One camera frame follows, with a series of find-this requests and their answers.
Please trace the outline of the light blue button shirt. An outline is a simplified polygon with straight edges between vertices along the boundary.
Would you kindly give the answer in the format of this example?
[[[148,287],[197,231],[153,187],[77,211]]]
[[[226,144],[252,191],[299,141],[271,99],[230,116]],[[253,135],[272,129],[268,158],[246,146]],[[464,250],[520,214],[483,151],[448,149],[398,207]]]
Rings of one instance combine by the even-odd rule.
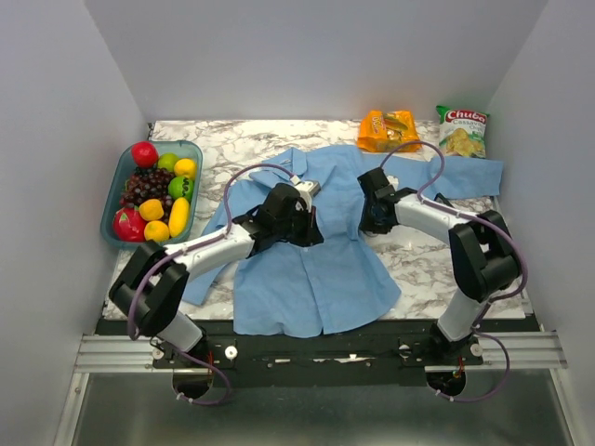
[[[473,199],[499,193],[503,164],[464,157],[428,162],[363,153],[350,145],[314,151],[291,148],[230,190],[230,209],[219,207],[204,232],[224,227],[264,202],[270,189],[293,173],[318,181],[317,224],[324,242],[313,247],[276,243],[239,263],[234,275],[233,326],[240,335],[308,338],[346,332],[385,315],[401,290],[358,229],[364,194],[357,178],[383,166],[387,175],[425,196]]]

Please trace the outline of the black brooch box red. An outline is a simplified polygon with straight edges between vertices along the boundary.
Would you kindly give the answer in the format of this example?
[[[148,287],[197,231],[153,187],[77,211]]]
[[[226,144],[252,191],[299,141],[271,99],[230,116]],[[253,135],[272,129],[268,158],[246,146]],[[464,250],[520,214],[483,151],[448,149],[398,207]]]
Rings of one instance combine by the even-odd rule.
[[[453,208],[452,203],[442,194],[437,193],[433,199],[436,204],[440,204],[441,206],[446,206],[449,208]]]

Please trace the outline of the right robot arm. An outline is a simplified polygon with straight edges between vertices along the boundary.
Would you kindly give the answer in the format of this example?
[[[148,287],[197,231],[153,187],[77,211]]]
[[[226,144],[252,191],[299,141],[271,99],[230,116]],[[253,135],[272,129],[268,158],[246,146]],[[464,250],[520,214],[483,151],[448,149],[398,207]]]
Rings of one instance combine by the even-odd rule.
[[[387,234],[406,226],[448,245],[456,291],[430,327],[423,347],[434,361],[451,362],[471,338],[492,295],[522,275],[522,262],[503,217],[496,211],[466,215],[416,190],[396,190],[380,167],[360,175],[358,183],[364,193],[361,231]]]

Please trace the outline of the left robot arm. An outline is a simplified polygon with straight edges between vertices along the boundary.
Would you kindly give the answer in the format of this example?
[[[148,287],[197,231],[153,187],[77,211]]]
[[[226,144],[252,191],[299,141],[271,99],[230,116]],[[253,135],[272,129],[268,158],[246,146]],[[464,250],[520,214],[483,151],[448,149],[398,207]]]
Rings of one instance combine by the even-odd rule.
[[[141,244],[109,291],[110,300],[126,315],[128,331],[165,342],[187,367],[199,365],[206,356],[205,331],[179,310],[187,283],[276,243],[322,243],[312,204],[320,189],[316,181],[293,177],[290,184],[275,185],[262,204],[211,234],[185,243]]]

